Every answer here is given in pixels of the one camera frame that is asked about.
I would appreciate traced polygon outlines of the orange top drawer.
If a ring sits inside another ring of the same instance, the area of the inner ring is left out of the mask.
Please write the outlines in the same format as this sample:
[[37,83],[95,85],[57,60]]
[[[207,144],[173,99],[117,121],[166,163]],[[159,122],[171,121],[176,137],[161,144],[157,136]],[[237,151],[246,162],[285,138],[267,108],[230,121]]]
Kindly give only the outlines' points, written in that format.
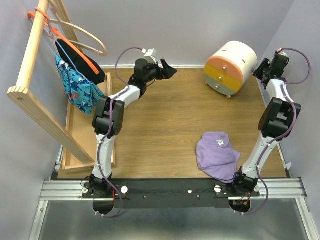
[[243,72],[239,66],[224,57],[211,56],[206,63],[232,78],[244,79]]

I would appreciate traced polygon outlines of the grey bottom drawer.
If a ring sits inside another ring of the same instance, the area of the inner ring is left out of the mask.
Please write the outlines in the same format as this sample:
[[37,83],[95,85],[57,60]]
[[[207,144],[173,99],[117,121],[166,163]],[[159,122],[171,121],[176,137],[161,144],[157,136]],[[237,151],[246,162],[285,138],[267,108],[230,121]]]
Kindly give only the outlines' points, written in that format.
[[227,86],[223,85],[222,83],[219,83],[218,81],[214,80],[213,78],[210,78],[209,76],[205,76],[205,84],[210,86],[217,93],[226,96],[228,99],[231,98],[231,96],[238,93],[238,91],[228,88]]

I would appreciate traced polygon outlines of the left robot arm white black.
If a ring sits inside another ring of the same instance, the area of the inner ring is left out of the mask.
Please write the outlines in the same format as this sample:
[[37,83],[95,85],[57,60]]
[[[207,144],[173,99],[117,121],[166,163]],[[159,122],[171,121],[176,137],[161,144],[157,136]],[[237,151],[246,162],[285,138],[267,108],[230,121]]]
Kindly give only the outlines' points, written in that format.
[[168,80],[178,72],[164,59],[160,61],[162,66],[142,58],[136,60],[128,86],[114,95],[100,97],[92,120],[97,142],[96,161],[88,183],[83,187],[91,196],[106,198],[117,191],[111,183],[111,161],[116,137],[123,127],[125,108],[145,94],[149,82]]

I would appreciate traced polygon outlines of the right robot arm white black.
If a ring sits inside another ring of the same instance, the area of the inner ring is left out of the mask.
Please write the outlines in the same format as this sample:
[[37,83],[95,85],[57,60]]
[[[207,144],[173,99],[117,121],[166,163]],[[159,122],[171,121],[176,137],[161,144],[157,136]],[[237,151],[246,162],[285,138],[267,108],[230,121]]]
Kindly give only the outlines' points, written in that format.
[[246,197],[255,190],[269,155],[291,133],[301,111],[301,105],[292,100],[287,81],[282,77],[289,61],[288,55],[278,50],[271,60],[265,58],[253,73],[267,91],[270,102],[258,124],[257,143],[230,183],[230,191],[236,196]]

